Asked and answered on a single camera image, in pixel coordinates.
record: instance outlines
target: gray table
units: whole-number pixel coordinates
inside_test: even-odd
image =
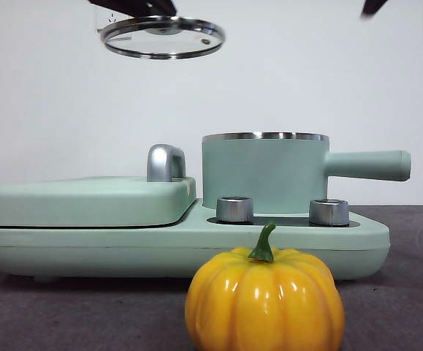
[[[377,274],[337,286],[342,350],[423,350],[423,206],[353,206],[392,247]],[[183,319],[190,279],[63,279],[0,273],[0,351],[193,350]]]

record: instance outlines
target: pot rim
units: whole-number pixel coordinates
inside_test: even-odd
[[[300,139],[329,141],[327,135],[300,132],[238,132],[205,135],[202,142],[210,140],[239,140],[239,139]]]

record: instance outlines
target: green pumpkin stem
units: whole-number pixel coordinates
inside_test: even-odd
[[[270,236],[270,233],[275,228],[276,225],[273,222],[270,222],[263,227],[255,249],[249,254],[248,258],[253,258],[254,260],[258,261],[265,261],[268,263],[271,263],[274,260],[270,243],[268,242],[268,236]]]

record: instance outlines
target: white wall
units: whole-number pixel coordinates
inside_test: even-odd
[[[176,0],[226,29],[219,52],[149,61],[105,50],[85,0],[0,0],[0,183],[145,175],[148,149],[203,135],[319,132],[331,150],[411,152],[405,183],[331,178],[351,204],[423,204],[423,1]]]

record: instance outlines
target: toy pumpkin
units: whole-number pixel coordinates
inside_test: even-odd
[[[216,255],[195,274],[186,324],[200,351],[330,351],[344,311],[328,267],[294,249],[271,249],[269,223],[256,248]]]

